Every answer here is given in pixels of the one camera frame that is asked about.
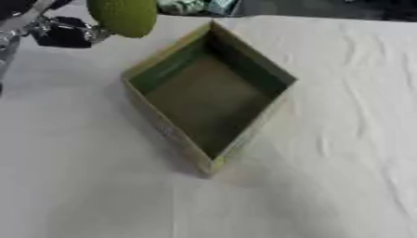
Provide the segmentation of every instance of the open box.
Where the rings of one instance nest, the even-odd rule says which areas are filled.
[[[140,112],[208,174],[253,137],[295,82],[214,21],[123,78]]]

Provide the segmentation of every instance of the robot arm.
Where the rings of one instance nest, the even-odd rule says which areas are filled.
[[[46,15],[50,9],[70,2],[72,0],[0,0],[0,95],[1,80],[22,37],[31,35],[40,46],[88,48],[111,35],[80,19]]]

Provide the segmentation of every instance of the box bottom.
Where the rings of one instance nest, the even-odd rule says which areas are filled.
[[[211,158],[271,102],[211,54],[195,59],[145,97]]]

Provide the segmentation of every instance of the green ball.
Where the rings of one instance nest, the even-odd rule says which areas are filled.
[[[156,24],[155,0],[87,0],[91,16],[112,33],[141,38]]]

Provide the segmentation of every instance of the white table surface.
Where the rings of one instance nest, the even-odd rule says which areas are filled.
[[[0,99],[0,237],[417,237],[417,25],[222,20],[299,81],[201,179],[119,75],[207,21],[161,17],[89,50],[23,42]]]

